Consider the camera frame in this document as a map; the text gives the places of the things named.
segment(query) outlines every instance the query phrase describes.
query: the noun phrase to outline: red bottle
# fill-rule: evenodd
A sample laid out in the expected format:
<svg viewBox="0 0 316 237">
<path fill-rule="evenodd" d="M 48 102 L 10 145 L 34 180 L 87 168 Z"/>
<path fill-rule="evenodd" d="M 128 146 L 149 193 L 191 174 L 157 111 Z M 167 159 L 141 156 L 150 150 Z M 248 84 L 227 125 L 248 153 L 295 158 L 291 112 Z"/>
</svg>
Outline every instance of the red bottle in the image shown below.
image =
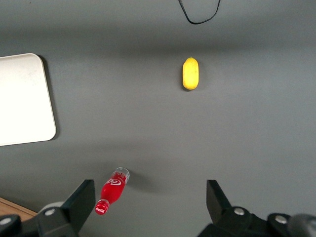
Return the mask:
<svg viewBox="0 0 316 237">
<path fill-rule="evenodd" d="M 117 201 L 123 192 L 125 184 L 129 179 L 129 172 L 125 168 L 117 168 L 111 178 L 105 183 L 101 191 L 101 199 L 95 206 L 95 212 L 104 215 L 110 205 Z"/>
</svg>

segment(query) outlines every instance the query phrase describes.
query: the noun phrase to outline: white board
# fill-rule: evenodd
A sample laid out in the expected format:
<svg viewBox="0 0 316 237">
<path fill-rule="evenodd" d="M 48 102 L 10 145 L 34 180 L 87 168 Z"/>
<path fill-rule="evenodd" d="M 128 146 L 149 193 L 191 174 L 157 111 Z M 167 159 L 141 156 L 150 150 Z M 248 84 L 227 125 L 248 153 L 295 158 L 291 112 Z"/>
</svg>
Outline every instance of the white board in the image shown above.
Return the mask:
<svg viewBox="0 0 316 237">
<path fill-rule="evenodd" d="M 32 53 L 0 58 L 0 146 L 47 141 L 55 133 L 42 60 Z"/>
</svg>

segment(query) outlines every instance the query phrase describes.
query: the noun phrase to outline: bottle label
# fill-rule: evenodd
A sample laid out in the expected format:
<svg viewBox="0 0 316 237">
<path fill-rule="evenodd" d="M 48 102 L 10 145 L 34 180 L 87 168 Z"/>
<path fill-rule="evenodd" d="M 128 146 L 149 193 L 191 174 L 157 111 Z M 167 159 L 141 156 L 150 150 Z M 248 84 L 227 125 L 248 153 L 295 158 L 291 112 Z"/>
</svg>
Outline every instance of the bottle label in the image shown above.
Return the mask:
<svg viewBox="0 0 316 237">
<path fill-rule="evenodd" d="M 121 181 L 118 179 L 109 179 L 106 184 L 119 186 L 121 185 Z"/>
<path fill-rule="evenodd" d="M 101 213 L 105 213 L 105 210 L 100 209 L 99 207 L 95 208 L 95 210 L 96 210 L 96 211 L 99 211 L 99 212 L 101 212 Z"/>
</svg>

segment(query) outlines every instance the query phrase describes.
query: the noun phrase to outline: screw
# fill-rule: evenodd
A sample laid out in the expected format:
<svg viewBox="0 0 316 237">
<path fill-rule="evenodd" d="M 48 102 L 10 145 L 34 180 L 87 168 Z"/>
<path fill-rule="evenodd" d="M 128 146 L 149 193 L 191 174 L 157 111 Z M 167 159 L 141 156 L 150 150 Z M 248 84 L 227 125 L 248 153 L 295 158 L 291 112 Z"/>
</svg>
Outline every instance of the screw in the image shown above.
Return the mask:
<svg viewBox="0 0 316 237">
<path fill-rule="evenodd" d="M 286 224 L 287 223 L 287 219 L 284 216 L 276 216 L 276 221 L 281 223 L 281 224 Z"/>
<path fill-rule="evenodd" d="M 245 214 L 244 210 L 242 210 L 239 207 L 235 208 L 234 213 L 239 215 L 239 216 L 243 216 Z"/>
<path fill-rule="evenodd" d="M 5 225 L 8 224 L 12 221 L 12 219 L 10 217 L 4 218 L 3 220 L 0 221 L 0 225 Z"/>
<path fill-rule="evenodd" d="M 50 215 L 54 214 L 54 212 L 55 212 L 55 209 L 50 209 L 50 210 L 46 211 L 46 212 L 44 213 L 44 215 L 45 215 L 45 216 L 50 216 Z"/>
</svg>

